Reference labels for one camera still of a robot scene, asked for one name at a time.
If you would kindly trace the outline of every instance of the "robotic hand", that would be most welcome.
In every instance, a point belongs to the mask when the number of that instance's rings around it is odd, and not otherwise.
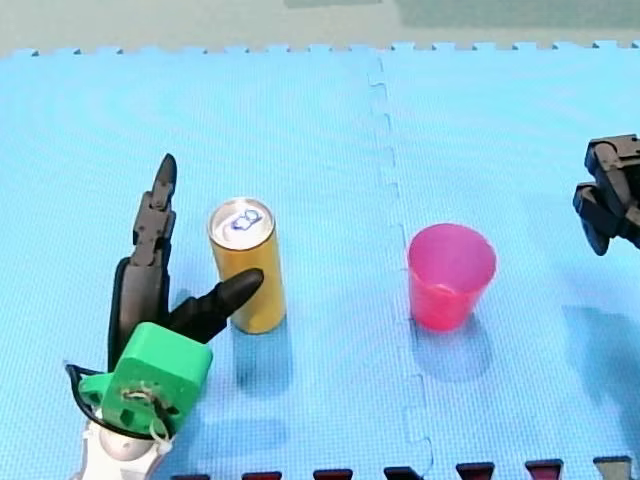
[[[66,365],[88,418],[84,460],[73,480],[147,480],[198,400],[213,360],[206,345],[258,290],[245,270],[169,312],[168,263],[176,162],[166,155],[133,228],[134,251],[115,273],[106,373]]]
[[[576,187],[573,206],[591,248],[604,255],[621,237],[640,248],[640,141],[635,135],[591,140],[585,166],[595,182]]]

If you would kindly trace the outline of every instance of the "plastic cup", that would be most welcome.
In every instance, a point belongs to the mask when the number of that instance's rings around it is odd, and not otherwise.
[[[462,326],[496,271],[496,255],[475,230],[433,225],[411,240],[409,304],[419,325],[447,332]]]

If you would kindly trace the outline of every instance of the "green plastic part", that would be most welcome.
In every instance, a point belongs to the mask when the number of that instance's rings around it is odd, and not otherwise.
[[[130,432],[149,434],[157,419],[150,396],[169,414],[177,432],[206,383],[213,353],[207,345],[154,323],[138,325],[112,373],[84,377],[83,400],[102,418]],[[164,435],[155,421],[155,431]]]

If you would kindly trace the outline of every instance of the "blue foam mat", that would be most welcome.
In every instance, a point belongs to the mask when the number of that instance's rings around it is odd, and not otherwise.
[[[640,131],[636,49],[396,45],[203,55],[62,51],[0,62],[0,478],[68,478],[84,419],[63,361],[102,368],[117,261],[143,190],[178,161],[171,301],[217,280],[205,223],[234,195],[278,218],[288,318],[211,343],[206,393],[154,478],[495,479],[638,456],[631,246],[589,250],[572,210],[593,137]],[[404,251],[455,221],[496,247],[469,326],[408,318]]]

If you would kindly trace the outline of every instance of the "black robotic finger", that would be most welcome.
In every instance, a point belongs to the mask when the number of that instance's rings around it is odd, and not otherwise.
[[[598,201],[599,197],[595,184],[580,184],[573,197],[573,206],[582,220],[589,245],[596,254],[604,255],[609,248],[609,239],[616,235],[619,221]]]
[[[170,330],[207,343],[227,326],[227,318],[258,291],[264,274],[258,268],[244,270],[218,283],[200,298],[189,297],[169,317]]]

